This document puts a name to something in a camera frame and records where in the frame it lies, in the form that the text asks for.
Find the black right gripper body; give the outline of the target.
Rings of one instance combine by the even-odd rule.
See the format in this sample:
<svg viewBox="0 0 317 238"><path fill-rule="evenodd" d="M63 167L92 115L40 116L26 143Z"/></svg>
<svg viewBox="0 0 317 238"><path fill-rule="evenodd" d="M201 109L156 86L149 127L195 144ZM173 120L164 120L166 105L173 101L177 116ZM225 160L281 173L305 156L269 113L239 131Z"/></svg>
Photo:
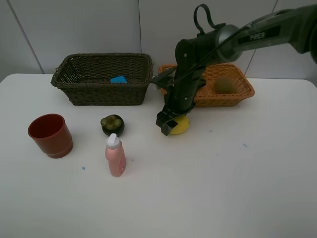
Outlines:
<svg viewBox="0 0 317 238"><path fill-rule="evenodd" d="M190 113L195 105L194 98L197 90L206 84L203 79L204 71L204 69L197 69L187 73L174 69L166 89L162 111L169 112L171 118Z"/></svg>

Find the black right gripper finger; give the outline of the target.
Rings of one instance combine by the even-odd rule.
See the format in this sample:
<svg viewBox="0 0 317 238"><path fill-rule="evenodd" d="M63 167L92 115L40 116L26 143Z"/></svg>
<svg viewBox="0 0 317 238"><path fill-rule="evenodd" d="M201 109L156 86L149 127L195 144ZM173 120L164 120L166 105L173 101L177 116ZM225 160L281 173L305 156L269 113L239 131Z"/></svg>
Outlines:
<svg viewBox="0 0 317 238"><path fill-rule="evenodd" d="M161 111L157 114L156 125L161 128L162 124L171 120L171 115L167 111Z"/></svg>
<svg viewBox="0 0 317 238"><path fill-rule="evenodd" d="M171 131L178 125L178 123L175 120L170 120L168 122L165 122L161 126L161 132L164 135L169 135Z"/></svg>

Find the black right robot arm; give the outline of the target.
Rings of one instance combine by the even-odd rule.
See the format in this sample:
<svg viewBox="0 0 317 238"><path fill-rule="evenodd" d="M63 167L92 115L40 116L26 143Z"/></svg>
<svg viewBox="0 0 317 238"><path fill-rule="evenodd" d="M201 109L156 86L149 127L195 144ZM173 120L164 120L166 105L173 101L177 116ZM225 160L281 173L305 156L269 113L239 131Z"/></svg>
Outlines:
<svg viewBox="0 0 317 238"><path fill-rule="evenodd" d="M166 90L164 107L157 114L156 125L168 136L177 125L176 118L194 108L197 90L204 86L203 72L209 65L236 61L242 52L281 44L290 44L298 53L309 52L317 59L317 6L285 9L260 17L238 28L214 24L206 4L201 4L213 31L204 32L197 17L196 38L182 39L175 48L177 66L151 79Z"/></svg>

